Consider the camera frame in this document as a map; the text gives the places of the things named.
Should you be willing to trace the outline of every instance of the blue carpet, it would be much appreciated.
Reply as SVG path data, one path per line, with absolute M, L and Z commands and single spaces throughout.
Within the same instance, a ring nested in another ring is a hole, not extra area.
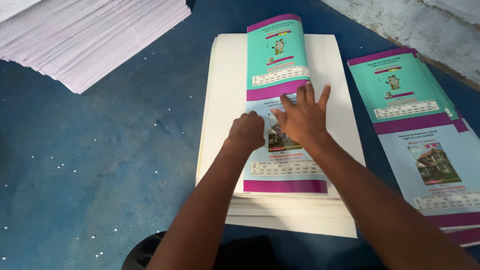
M 82 95 L 0 61 L 0 269 L 117 270 L 139 241 L 166 230 L 194 188 L 213 39 L 283 13 L 298 14 L 306 34 L 335 34 L 343 62 L 396 48 L 319 0 L 200 0 Z M 430 68 L 478 133 L 480 93 Z M 367 166 L 398 191 L 345 71 Z M 287 269 L 380 265 L 361 238 L 227 225 L 224 241 L 260 234 Z

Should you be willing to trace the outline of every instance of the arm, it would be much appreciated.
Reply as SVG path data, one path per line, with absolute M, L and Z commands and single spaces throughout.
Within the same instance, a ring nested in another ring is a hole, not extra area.
M 265 144 L 256 112 L 233 122 L 212 166 L 194 189 L 156 249 L 147 270 L 211 269 L 228 206 L 250 154 Z
M 286 113 L 272 110 L 335 185 L 366 240 L 389 269 L 480 269 L 460 247 L 428 223 L 402 197 L 345 152 L 325 128 L 330 85 L 318 103 L 311 83 L 297 90 L 297 104 L 282 96 Z

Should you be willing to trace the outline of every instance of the purple stripe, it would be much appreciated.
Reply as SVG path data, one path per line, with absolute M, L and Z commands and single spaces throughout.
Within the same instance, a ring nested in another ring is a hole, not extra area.
M 268 36 L 266 37 L 265 39 L 269 39 L 271 37 L 276 37 L 276 36 L 279 36 L 281 33 L 278 33 L 278 34 L 275 34 L 275 35 L 271 35 L 271 36 Z
M 448 117 L 446 112 L 442 112 L 381 123 L 373 123 L 373 127 L 378 135 L 382 135 L 450 124 L 453 124 L 453 121 Z
M 255 181 L 243 180 L 243 191 L 280 193 L 326 193 L 324 180 Z
M 307 82 L 308 80 L 296 80 L 282 83 L 276 86 L 247 90 L 247 101 L 276 98 L 283 94 L 287 95 L 296 93 L 297 88 L 299 86 L 304 86 Z
M 457 245 L 480 241 L 480 228 L 468 229 L 459 232 L 447 233 L 448 238 Z
M 385 99 L 397 98 L 397 97 L 404 97 L 404 96 L 409 96 L 409 95 L 413 95 L 413 92 L 408 92 L 408 93 L 393 95 L 393 96 L 391 96 L 391 97 L 389 97 L 389 98 L 385 98 Z
M 356 65 L 356 64 L 361 64 L 361 63 L 370 62 L 370 61 L 378 60 L 378 59 L 385 58 L 385 57 L 390 57 L 390 56 L 404 54 L 404 53 L 411 53 L 411 52 L 412 51 L 409 47 L 401 47 L 401 48 L 397 48 L 397 49 L 391 49 L 391 50 L 387 50 L 387 51 L 383 51 L 383 52 L 379 52 L 379 53 L 375 53 L 375 54 L 371 54 L 371 55 L 366 55 L 366 56 L 350 59 L 348 61 L 348 64 L 350 66 L 353 66 L 353 65 Z
M 287 56 L 287 57 L 284 57 L 284 58 L 280 58 L 280 59 L 275 60 L 275 61 L 273 61 L 273 62 L 271 62 L 271 63 L 268 63 L 267 66 L 268 66 L 268 65 L 271 65 L 271 64 L 274 64 L 274 63 L 277 63 L 277 62 L 280 62 L 280 61 L 283 61 L 283 60 L 292 59 L 292 58 L 293 58 L 293 55 L 292 55 L 292 56 Z
M 428 216 L 426 219 L 438 228 L 480 224 L 480 212 Z
M 455 120 L 452 120 L 452 122 L 458 132 L 468 131 L 468 128 L 465 125 L 465 123 L 462 121 L 462 119 L 455 119 Z
M 297 20 L 299 22 L 301 22 L 301 19 L 298 15 L 295 15 L 295 14 L 283 14 L 283 15 L 279 15 L 279 16 L 275 16 L 273 18 L 270 18 L 270 19 L 267 19 L 267 20 L 264 20 L 264 21 L 261 21 L 259 23 L 256 23 L 254 25 L 251 25 L 249 27 L 247 27 L 247 33 L 248 32 L 251 32 L 251 31 L 254 31 L 254 30 L 257 30 L 259 28 L 262 28 L 264 26 L 267 26 L 267 25 L 270 25 L 270 24 L 273 24 L 273 23 L 276 23 L 276 22 L 279 22 L 279 21 L 283 21 L 283 20 Z

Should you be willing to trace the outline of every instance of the white wall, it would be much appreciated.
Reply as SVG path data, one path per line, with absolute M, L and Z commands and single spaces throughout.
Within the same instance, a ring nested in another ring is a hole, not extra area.
M 480 85 L 480 0 L 322 0 Z

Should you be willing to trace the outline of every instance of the hand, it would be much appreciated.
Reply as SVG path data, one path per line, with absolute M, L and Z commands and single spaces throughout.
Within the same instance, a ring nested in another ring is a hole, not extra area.
M 326 84 L 318 103 L 315 103 L 315 92 L 310 81 L 305 86 L 298 87 L 296 105 L 285 95 L 281 96 L 285 112 L 279 109 L 273 109 L 271 112 L 282 131 L 302 146 L 317 141 L 322 134 L 327 134 L 325 114 L 330 89 L 330 84 Z
M 233 125 L 225 142 L 253 152 L 265 144 L 264 125 L 264 119 L 258 116 L 256 112 L 244 113 L 240 118 L 233 120 Z

